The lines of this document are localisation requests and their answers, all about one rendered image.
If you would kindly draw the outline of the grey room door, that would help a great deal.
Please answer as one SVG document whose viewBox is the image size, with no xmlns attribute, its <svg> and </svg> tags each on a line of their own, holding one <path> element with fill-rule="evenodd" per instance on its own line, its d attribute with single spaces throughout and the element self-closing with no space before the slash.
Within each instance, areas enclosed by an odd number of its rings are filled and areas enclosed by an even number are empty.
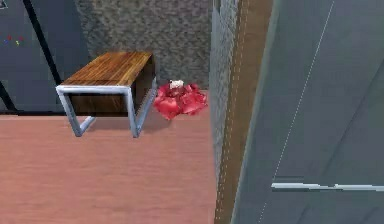
<svg viewBox="0 0 384 224">
<path fill-rule="evenodd" d="M 276 0 L 231 224 L 384 224 L 384 0 Z"/>
</svg>

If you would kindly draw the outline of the red crumpled cloth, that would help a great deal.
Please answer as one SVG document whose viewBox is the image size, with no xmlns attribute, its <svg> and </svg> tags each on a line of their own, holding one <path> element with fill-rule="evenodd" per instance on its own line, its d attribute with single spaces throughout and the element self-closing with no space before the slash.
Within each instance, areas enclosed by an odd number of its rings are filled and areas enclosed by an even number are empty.
<svg viewBox="0 0 384 224">
<path fill-rule="evenodd" d="M 208 106 L 208 98 L 195 83 L 170 80 L 157 89 L 153 106 L 165 119 L 171 120 L 180 114 L 196 115 Z"/>
</svg>

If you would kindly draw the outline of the dark grey fridge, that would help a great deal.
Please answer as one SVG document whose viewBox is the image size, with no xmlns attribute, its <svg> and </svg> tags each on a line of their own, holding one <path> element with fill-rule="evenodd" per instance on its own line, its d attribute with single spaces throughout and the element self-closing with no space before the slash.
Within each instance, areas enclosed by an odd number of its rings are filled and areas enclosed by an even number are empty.
<svg viewBox="0 0 384 224">
<path fill-rule="evenodd" d="M 0 113 L 62 113 L 56 86 L 88 57 L 74 0 L 0 0 Z"/>
</svg>

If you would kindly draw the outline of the wooden side table metal legs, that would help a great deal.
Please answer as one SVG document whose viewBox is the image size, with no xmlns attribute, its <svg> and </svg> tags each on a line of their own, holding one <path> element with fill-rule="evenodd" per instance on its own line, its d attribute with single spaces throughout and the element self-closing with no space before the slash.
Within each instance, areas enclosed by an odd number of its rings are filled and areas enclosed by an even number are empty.
<svg viewBox="0 0 384 224">
<path fill-rule="evenodd" d="M 107 52 L 56 87 L 77 137 L 98 117 L 126 117 L 137 138 L 156 96 L 151 52 Z"/>
</svg>

